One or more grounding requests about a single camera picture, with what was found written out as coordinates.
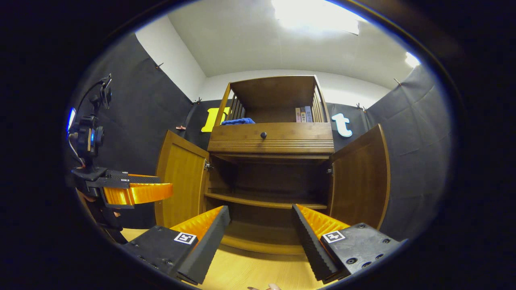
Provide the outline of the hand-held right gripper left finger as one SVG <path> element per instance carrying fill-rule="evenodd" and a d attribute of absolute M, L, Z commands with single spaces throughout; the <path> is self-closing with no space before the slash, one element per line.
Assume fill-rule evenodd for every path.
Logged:
<path fill-rule="evenodd" d="M 230 221 L 228 206 L 218 206 L 171 228 L 153 226 L 121 248 L 148 268 L 198 285 L 204 282 Z"/>

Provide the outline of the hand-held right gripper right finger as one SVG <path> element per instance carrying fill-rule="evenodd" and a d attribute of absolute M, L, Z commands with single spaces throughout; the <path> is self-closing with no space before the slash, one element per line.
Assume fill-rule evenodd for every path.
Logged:
<path fill-rule="evenodd" d="M 355 276 L 408 242 L 366 223 L 348 225 L 300 204 L 292 204 L 292 222 L 315 278 L 324 284 Z"/>

